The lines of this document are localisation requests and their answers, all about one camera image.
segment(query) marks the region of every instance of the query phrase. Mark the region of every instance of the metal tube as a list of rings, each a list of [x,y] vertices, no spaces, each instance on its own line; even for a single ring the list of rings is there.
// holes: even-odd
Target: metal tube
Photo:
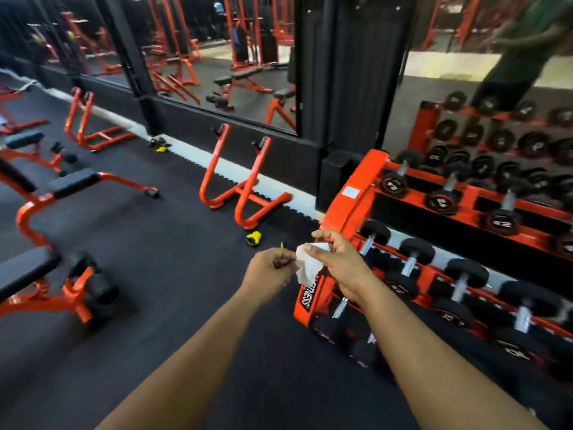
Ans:
[[[412,252],[402,268],[403,276],[410,276],[412,270],[414,270],[414,267],[416,266],[416,260],[418,260],[418,252]]]
[[[515,207],[515,201],[517,196],[511,190],[508,190],[503,198],[503,202],[501,202],[501,209],[507,211],[513,211],[513,207]]]
[[[348,304],[348,299],[345,297],[340,301],[340,303],[336,307],[336,310],[334,311],[332,318],[338,320],[342,315],[342,313],[344,312],[344,309],[346,308],[347,304]]]
[[[452,294],[452,300],[454,302],[461,302],[463,295],[468,288],[469,274],[466,272],[460,275],[460,278],[455,282],[454,293]]]
[[[364,242],[364,244],[362,245],[362,248],[360,249],[360,252],[359,252],[362,256],[364,256],[368,253],[368,251],[370,250],[370,248],[374,244],[374,238],[376,238],[376,234],[371,234],[368,237],[368,239]]]
[[[402,162],[402,164],[400,165],[400,167],[398,168],[398,172],[397,174],[400,176],[404,176],[406,174],[406,171],[408,170],[408,168],[410,167],[410,163],[408,162]]]
[[[443,185],[443,190],[453,191],[457,183],[458,183],[458,174],[454,172],[450,176],[448,176],[446,183]]]
[[[531,311],[527,306],[520,306],[513,328],[519,332],[527,333],[531,324]]]

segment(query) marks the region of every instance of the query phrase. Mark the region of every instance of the white cloth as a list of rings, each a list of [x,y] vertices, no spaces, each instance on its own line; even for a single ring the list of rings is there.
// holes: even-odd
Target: white cloth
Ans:
[[[311,243],[311,245],[316,246],[325,251],[329,250],[327,242]],[[303,245],[296,248],[296,266],[298,270],[296,271],[296,277],[299,284],[304,284],[305,286],[311,286],[315,277],[322,270],[324,264],[310,256],[303,249]]]

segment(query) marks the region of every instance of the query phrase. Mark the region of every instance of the dark shorts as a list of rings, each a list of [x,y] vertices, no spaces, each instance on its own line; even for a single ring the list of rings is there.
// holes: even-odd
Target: dark shorts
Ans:
[[[497,83],[485,80],[477,87],[476,93],[473,95],[472,107],[476,107],[484,98],[495,97],[499,102],[498,110],[510,112],[519,104],[534,83],[535,79],[515,83]]]

